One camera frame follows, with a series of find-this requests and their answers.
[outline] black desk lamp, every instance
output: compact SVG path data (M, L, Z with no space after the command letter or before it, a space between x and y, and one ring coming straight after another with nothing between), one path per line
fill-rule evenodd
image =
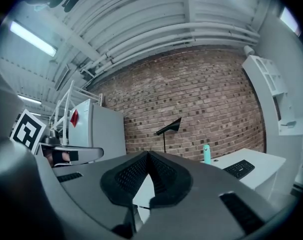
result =
M164 128L162 128L156 132L157 135L162 134L162 136L163 136L163 149L164 149L165 153L166 153L165 132L167 132L168 130L173 130L175 132L178 132L180 125L181 125L181 120L182 120L182 118L178 118L176 121L172 122L171 124L165 126Z

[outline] fluorescent light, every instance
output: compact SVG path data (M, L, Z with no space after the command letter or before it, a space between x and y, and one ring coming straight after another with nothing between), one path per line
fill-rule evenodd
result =
M33 112L29 112L29 113L31 113L31 114L33 114L33 115L35 115L35 116L41 116L41 114L37 114L37 113L33 113Z
M291 12L285 7L281 13L280 19L293 31L296 33L299 26L297 21Z
M19 98L21 98L22 100L25 100L25 101L29 101L29 102L33 102L33 103L37 103L39 105L41 105L42 103L38 100L35 100L35 99L32 99L32 98L27 98L27 97L24 97L24 96L20 96L18 95Z
M25 39L27 42L29 42L33 46L36 46L38 49L42 50L48 55L52 57L55 56L56 49L54 47L52 47L50 44L46 43L45 41L41 40L33 33L29 32L27 29L19 25L17 22L13 21L10 24L10 31L15 33L17 36L21 37L22 39Z

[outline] black keyboard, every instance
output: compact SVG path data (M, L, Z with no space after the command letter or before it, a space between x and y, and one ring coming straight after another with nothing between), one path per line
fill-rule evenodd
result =
M240 180L249 174L254 168L255 166L253 166L250 162L242 160L238 163L224 168L223 170L233 175L236 179Z

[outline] red sticker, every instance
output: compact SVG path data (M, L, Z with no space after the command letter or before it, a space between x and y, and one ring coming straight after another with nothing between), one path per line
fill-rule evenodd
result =
M75 111L73 112L71 119L70 119L70 122L72 123L74 128L76 127L78 118L79 118L78 111L77 111L77 109L75 109Z

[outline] ceiling pipe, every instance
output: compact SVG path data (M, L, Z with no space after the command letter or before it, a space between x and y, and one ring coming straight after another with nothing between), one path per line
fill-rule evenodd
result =
M215 29L221 29L221 30L229 30L229 31L237 31L252 37L259 38L260 35L258 33L252 32L250 30L237 27L234 25L228 25L228 24L222 24L222 23L212 23L212 22L189 22L189 23L180 23L180 24L174 24L174 25L169 25L169 26L163 26L159 27L150 31L147 31L145 33L136 35L125 42L120 43L119 45L115 46L111 50L107 51L105 54L103 54L99 59L96 61L89 62L86 64L83 68L80 69L80 71L92 69L96 67L99 63L102 61L108 59L111 57L114 53L120 51L121 49L128 47L129 45L132 45L133 43L140 41L142 39L151 37L156 34L161 34L167 31L172 31L172 30L180 30L180 29L196 29L196 28L215 28Z
M121 55L118 55L117 57L112 59L113 63L116 63L124 58L126 58L127 56L135 53L135 52L139 52L143 49L146 49L148 47L154 46L154 45L158 45L160 43L164 43L167 41L171 41L174 39L179 39L179 38L190 38L190 37L201 37L201 36L207 36L207 37L232 37L232 38L236 38L236 39L241 39L241 40L246 40L252 43L257 43L258 40L257 39L253 39L244 35L240 35L240 34L234 34L231 32L217 32L217 31L192 31L192 32L188 32L188 33L180 33L180 34L171 34L171 35L167 35L165 37L161 37L161 38L157 38L148 42L145 42L143 44L140 44L138 46L135 46L132 49L129 49L128 51L125 51L124 53L122 53Z
M149 49L137 52L137 53L135 53L135 54L133 54L133 55L131 55L129 57L126 57L124 59L119 60L118 62L116 62L114 64L111 61L107 62L102 67L100 67L99 70L96 70L96 75L94 76L94 78L92 78L87 83L85 83L82 86L82 88L88 87L93 82L93 80L95 80L97 77L99 77L100 75L102 75L104 72L107 72L108 70L110 70L110 69L118 66L119 64L124 63L125 61L128 61L128 60L130 60L132 58L135 58L137 56L140 56L140 55L142 55L144 53L152 52L154 50L157 50L157 49L160 49L160 48L164 48L164 47L167 47L167 46L178 45L178 44L183 44L183 43L191 43L191 42L201 42L201 41L214 42L214 43L215 42L221 42L221 41L223 41L223 42L232 42L232 43L241 44L243 46L253 45L253 43L248 43L248 42L241 41L241 40L232 40L232 39L224 39L224 38L192 38L192 39L184 39L184 40L179 40L179 41L173 41L173 42L164 43L164 44L161 44L161 45L158 45L158 46L154 46L154 47L151 47Z

